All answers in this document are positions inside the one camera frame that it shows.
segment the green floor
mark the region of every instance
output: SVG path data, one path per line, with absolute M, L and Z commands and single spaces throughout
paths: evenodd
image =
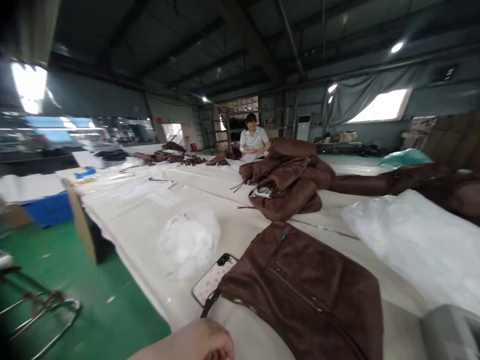
M 82 312 L 73 326 L 43 359 L 127 359 L 130 355 L 170 334 L 113 250 L 100 265 L 88 257 L 74 224 L 39 230 L 16 230 L 0 240 L 0 249 L 14 255 L 25 273 L 51 289 L 61 289 L 81 300 Z M 19 300 L 20 294 L 0 283 L 1 308 Z M 18 326 L 29 316 L 25 306 L 2 318 L 2 326 Z M 13 350 L 29 359 L 65 323 L 67 313 L 52 314 L 15 339 Z

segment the blue container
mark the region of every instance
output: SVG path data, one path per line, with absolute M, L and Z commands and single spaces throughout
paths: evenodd
M 22 202 L 21 206 L 41 228 L 49 228 L 74 218 L 66 191 L 43 199 Z

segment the zipper pocket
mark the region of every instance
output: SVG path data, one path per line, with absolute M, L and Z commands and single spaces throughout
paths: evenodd
M 360 360 L 369 360 L 364 354 L 363 350 L 357 344 L 355 339 L 350 335 L 349 331 L 345 328 L 341 321 L 337 320 L 332 314 L 328 313 L 321 307 L 319 307 L 313 300 L 298 291 L 287 279 L 285 279 L 279 272 L 280 268 L 269 267 L 268 270 L 284 285 L 286 285 L 292 292 L 294 292 L 299 298 L 313 308 L 317 313 L 321 314 L 328 322 L 330 322 L 338 332 L 345 338 L 346 342 L 353 348 L 355 354 Z

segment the phone case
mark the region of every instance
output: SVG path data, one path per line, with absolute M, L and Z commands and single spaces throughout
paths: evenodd
M 237 261 L 231 254 L 223 254 L 191 289 L 193 297 L 202 307 L 205 305 L 209 295 L 215 291 L 223 276 L 229 272 Z

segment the curtain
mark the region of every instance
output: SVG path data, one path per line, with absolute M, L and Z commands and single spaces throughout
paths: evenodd
M 338 81 L 336 89 L 332 93 L 326 93 L 324 119 L 327 126 L 343 124 L 353 119 L 377 95 L 415 86 L 424 69 L 423 65 L 417 65 Z

